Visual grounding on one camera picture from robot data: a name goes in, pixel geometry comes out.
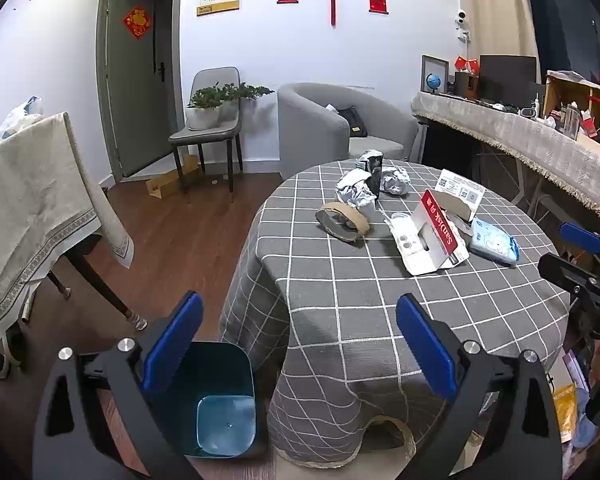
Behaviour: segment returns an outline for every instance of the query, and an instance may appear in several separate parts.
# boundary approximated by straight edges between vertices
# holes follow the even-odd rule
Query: teal trash bin
[[[184,455],[234,458],[254,442],[253,373],[236,345],[193,341],[168,389],[150,404],[161,430]]]

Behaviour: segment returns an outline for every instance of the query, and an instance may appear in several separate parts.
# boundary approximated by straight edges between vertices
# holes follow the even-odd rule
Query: gray door
[[[158,59],[154,34],[155,0],[109,0],[107,15],[107,87],[122,174],[131,176],[171,149],[164,60]],[[140,37],[129,30],[125,18],[144,9],[151,19]]]

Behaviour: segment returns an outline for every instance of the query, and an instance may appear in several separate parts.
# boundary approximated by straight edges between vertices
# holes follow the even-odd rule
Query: picture frame
[[[440,78],[440,88],[435,93],[445,94],[449,81],[449,62],[437,57],[422,56],[420,91],[433,94],[434,91],[427,86],[427,77],[429,74],[435,74]]]

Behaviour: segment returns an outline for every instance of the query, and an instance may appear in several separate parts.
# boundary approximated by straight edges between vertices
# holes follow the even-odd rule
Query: yellow package
[[[560,442],[565,443],[573,438],[576,430],[578,409],[576,405],[576,386],[571,383],[554,393],[555,413],[558,415]]]

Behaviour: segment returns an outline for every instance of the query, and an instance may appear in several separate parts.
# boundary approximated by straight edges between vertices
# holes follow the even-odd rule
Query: blue gripper pad
[[[560,238],[589,254],[600,254],[600,237],[572,224],[562,224]]]
[[[432,391],[446,400],[455,399],[458,392],[455,363],[407,295],[398,300],[395,320]]]
[[[164,392],[173,379],[203,317],[202,298],[195,292],[183,298],[178,313],[144,359],[142,390],[149,396]]]

